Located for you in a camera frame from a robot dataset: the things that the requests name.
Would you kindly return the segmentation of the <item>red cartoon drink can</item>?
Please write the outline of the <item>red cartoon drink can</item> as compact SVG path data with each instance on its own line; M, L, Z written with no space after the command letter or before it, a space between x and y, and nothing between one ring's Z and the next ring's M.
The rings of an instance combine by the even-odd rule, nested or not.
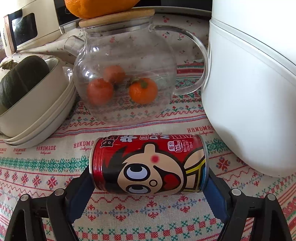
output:
M95 187L109 193L201 192L208 180L207 157L199 135L110 135L95 141L89 171Z

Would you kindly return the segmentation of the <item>cream ceramic plate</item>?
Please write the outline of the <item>cream ceramic plate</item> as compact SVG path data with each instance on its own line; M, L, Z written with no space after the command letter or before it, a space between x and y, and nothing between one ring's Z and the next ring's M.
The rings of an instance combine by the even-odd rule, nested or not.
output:
M45 117L41 116L33 125L19 134L19 138L4 138L4 143L14 148L30 148L36 146L54 133L68 116L76 98L74 82L69 81L66 88L66 97L56 110Z

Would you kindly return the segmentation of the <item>cream ceramic bowl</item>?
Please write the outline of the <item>cream ceramic bowl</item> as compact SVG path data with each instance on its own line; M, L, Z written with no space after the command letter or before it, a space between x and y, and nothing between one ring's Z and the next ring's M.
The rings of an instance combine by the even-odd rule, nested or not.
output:
M12 138L26 129L38 127L68 95L72 84L61 61L52 57L45 62L49 67L49 74L1 115L1 134Z

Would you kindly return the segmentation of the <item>small tomato in teapot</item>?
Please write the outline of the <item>small tomato in teapot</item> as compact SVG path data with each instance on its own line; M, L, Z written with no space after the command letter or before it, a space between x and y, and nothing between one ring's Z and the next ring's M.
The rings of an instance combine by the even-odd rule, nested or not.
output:
M92 80L88 83L87 96L92 105L105 105L113 96L114 88L103 78Z

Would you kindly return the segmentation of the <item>white electric cooking pot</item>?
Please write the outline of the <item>white electric cooking pot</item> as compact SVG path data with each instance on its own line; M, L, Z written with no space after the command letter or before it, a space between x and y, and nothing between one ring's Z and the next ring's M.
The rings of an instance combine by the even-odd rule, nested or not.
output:
M213 1L208 50L219 137L261 173L295 173L295 1Z

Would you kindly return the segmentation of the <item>dark green squash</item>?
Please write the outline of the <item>dark green squash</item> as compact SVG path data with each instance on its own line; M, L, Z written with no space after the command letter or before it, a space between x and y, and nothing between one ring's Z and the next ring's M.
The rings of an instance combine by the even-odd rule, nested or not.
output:
M39 56L28 56L1 80L1 104L9 109L49 74L49 66Z

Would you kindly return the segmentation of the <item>small mandarin in teapot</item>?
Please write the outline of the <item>small mandarin in teapot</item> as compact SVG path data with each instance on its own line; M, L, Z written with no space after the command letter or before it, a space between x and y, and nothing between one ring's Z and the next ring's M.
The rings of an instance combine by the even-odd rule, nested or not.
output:
M135 103L146 105L152 103L158 95L158 87L150 78L134 77L128 82L128 93Z

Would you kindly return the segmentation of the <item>glass teapot with cork lid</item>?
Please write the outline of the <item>glass teapot with cork lid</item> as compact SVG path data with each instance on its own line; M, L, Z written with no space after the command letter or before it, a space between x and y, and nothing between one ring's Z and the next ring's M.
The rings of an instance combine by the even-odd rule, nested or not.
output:
M65 50L75 56L73 80L79 96L90 113L111 125L129 126L144 123L160 114L175 95L195 92L209 76L209 58L203 43L192 32L169 25L155 25L152 8L135 8L81 20L84 39L69 37ZM177 87L177 62L172 47L157 31L172 31L189 38L202 54L202 76L189 86ZM103 78L104 68L120 65L126 78L112 84L112 99L105 105L92 105L87 96L88 83ZM128 93L128 82L134 78L150 78L158 87L156 99L146 105L135 103Z

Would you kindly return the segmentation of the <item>floral white cloth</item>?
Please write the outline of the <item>floral white cloth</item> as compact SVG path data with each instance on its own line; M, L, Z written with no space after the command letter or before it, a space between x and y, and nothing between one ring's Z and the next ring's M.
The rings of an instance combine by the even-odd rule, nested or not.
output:
M199 38L205 46L208 45L208 20L193 18L191 16L155 14L153 23L155 25L170 25L186 29ZM172 31L157 31L156 33L171 45L177 58L178 65L191 64L197 62L199 59L202 59L202 54L199 49L193 41L185 35ZM75 35L80 39L84 39L82 29L75 28L74 30L70 30L69 32L63 34L54 42L41 47L20 51L13 54L11 58L16 62L20 62L23 58L29 55L37 55L43 59L47 59L49 56L55 56L65 63L73 64L75 57L64 50L66 39L72 35Z

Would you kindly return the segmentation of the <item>cream air fryer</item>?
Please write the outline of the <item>cream air fryer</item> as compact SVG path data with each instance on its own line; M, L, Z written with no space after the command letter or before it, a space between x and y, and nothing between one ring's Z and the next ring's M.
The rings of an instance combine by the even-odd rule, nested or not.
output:
M54 1L1 1L1 40L6 56L61 36Z

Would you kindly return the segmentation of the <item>large orange mandarin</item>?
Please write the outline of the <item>large orange mandarin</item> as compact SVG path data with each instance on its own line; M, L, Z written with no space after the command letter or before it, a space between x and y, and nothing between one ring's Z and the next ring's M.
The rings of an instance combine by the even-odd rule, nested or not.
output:
M91 19L132 9L139 0L65 0L66 8L82 19Z

